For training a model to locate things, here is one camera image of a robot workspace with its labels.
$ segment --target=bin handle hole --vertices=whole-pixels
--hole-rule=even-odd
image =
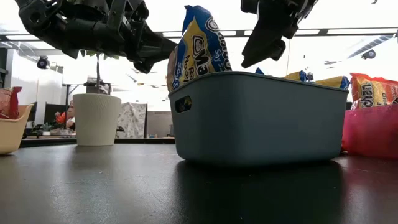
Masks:
[[[177,113],[186,112],[192,107],[192,100],[189,96],[184,96],[183,98],[175,101],[174,107]]]

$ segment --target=black table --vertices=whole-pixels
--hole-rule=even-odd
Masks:
[[[2,224],[397,220],[395,161],[220,169],[151,144],[32,147],[0,157]]]

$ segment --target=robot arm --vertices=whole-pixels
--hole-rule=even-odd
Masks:
[[[259,16],[244,50],[243,67],[278,60],[282,36],[292,38],[297,24],[317,0],[241,0],[244,12]],[[26,30],[77,58],[79,50],[120,55],[148,73],[169,57],[176,43],[151,31],[143,0],[16,0]]]

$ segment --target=plant stem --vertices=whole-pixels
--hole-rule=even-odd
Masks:
[[[97,53],[97,93],[100,92],[100,85],[101,85],[101,74],[100,74],[100,54]]]

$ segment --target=beige basket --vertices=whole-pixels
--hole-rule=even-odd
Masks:
[[[32,107],[33,105],[18,106],[17,120],[0,119],[0,155],[18,150]]]

